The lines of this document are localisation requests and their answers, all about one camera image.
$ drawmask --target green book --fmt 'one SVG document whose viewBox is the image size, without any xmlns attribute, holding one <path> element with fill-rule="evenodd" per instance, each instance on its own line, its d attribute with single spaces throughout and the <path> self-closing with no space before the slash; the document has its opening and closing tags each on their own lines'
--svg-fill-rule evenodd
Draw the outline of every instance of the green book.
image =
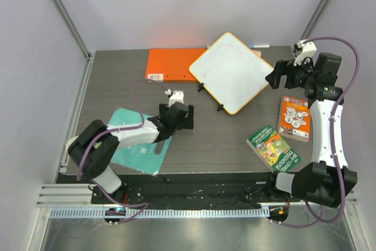
<svg viewBox="0 0 376 251">
<path fill-rule="evenodd" d="M 246 142 L 272 172 L 288 172 L 301 162 L 299 155 L 270 125 Z"/>
</svg>

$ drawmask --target teal cutting board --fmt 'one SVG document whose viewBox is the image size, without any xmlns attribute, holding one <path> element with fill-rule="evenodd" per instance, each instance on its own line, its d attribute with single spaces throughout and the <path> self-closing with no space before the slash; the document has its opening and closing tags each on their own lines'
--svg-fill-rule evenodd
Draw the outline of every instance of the teal cutting board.
<svg viewBox="0 0 376 251">
<path fill-rule="evenodd" d="M 109 122 L 109 125 L 123 126 L 134 123 L 141 123 L 141 116 L 139 113 L 127 110 L 118 109 L 114 112 Z M 170 145 L 171 138 L 164 141 L 162 150 L 157 150 L 156 143 L 140 143 L 117 150 L 113 155 L 111 162 L 126 166 L 135 170 L 139 170 L 150 175 L 156 175 L 165 158 L 167 148 Z"/>
</svg>

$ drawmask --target white label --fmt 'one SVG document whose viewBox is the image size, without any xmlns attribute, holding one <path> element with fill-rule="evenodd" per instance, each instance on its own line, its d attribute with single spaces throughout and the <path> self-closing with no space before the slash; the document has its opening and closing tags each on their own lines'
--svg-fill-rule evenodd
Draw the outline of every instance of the white label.
<svg viewBox="0 0 376 251">
<path fill-rule="evenodd" d="M 302 132 L 301 130 L 293 129 L 293 135 L 301 136 L 302 138 L 308 138 L 307 132 Z"/>
<path fill-rule="evenodd" d="M 148 79 L 153 79 L 154 81 L 163 82 L 163 74 L 162 73 L 150 73 L 147 75 Z"/>
</svg>

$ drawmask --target gray floor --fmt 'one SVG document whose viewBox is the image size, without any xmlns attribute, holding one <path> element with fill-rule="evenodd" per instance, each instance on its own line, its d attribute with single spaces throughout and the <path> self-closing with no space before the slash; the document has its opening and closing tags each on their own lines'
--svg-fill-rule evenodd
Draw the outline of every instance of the gray floor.
<svg viewBox="0 0 376 251">
<path fill-rule="evenodd" d="M 277 60 L 292 58 L 289 46 L 259 50 L 271 65 Z M 148 50 L 97 51 L 77 134 L 95 119 L 107 123 L 117 108 L 136 110 L 130 86 L 145 77 L 148 55 Z M 197 93 L 198 83 L 167 83 L 172 90 L 183 90 L 184 101 L 194 105 L 195 125 L 194 130 L 181 130 L 174 135 L 160 173 L 267 172 L 266 166 L 245 140 L 266 125 L 277 127 L 283 95 L 304 98 L 302 89 L 288 91 L 283 85 L 284 79 L 278 90 L 265 88 L 238 114 L 229 115 L 226 111 L 217 112 L 217 102 L 206 91 Z M 158 114 L 159 103 L 167 102 L 163 89 L 153 83 L 140 83 L 137 97 L 144 113 L 153 116 Z M 312 141 L 304 143 L 288 139 L 288 143 L 303 159 L 294 168 L 299 170 L 311 160 Z M 119 174 L 136 173 L 118 165 L 112 166 Z M 73 162 L 69 162 L 67 173 L 77 173 Z"/>
<path fill-rule="evenodd" d="M 331 218 L 335 213 L 327 208 L 325 216 Z M 305 205 L 290 208 L 289 223 L 311 221 Z M 266 218 L 134 220 L 118 227 L 102 226 L 85 235 L 103 223 L 103 219 L 50 220 L 41 250 L 356 250 L 344 217 L 308 229 L 278 226 Z"/>
</svg>

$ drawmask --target gray tabletop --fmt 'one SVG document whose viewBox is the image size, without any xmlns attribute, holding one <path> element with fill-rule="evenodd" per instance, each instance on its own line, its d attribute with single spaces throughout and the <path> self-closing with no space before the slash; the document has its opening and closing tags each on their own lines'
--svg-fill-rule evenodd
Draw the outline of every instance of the gray tabletop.
<svg viewBox="0 0 376 251">
<path fill-rule="evenodd" d="M 289 46 L 258 49 L 271 65 L 277 60 L 291 59 Z M 107 123 L 117 108 L 136 111 L 130 95 L 132 82 L 144 78 L 149 50 L 97 51 L 78 122 L 80 134 L 91 121 Z M 197 92 L 198 83 L 166 83 L 171 90 L 183 90 L 184 102 L 194 105 L 194 129 L 178 131 L 168 147 L 160 173 L 199 172 L 268 172 L 260 158 L 246 144 L 246 139 L 266 125 L 277 127 L 281 98 L 289 95 L 304 99 L 302 89 L 261 91 L 236 115 L 217 112 L 218 103 L 206 91 Z M 167 103 L 164 90 L 154 83 L 140 83 L 136 94 L 143 112 L 155 116 L 159 103 Z M 312 157 L 312 139 L 300 142 L 287 139 L 303 161 L 299 170 Z M 137 173 L 112 164 L 118 174 Z M 67 174 L 77 173 L 70 161 Z"/>
</svg>

